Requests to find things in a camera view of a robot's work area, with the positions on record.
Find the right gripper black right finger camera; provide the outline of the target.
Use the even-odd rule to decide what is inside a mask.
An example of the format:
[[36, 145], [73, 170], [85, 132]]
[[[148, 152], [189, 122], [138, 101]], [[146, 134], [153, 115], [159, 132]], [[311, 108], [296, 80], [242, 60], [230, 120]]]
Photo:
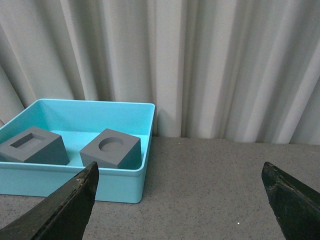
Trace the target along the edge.
[[261, 178], [269, 204], [287, 240], [320, 238], [320, 193], [265, 162]]

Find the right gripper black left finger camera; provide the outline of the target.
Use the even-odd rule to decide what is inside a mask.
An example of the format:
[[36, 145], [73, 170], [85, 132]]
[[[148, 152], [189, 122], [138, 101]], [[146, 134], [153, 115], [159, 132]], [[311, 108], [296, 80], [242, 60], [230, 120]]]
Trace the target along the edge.
[[92, 162], [34, 208], [0, 230], [2, 240], [81, 240], [95, 204], [98, 164]]

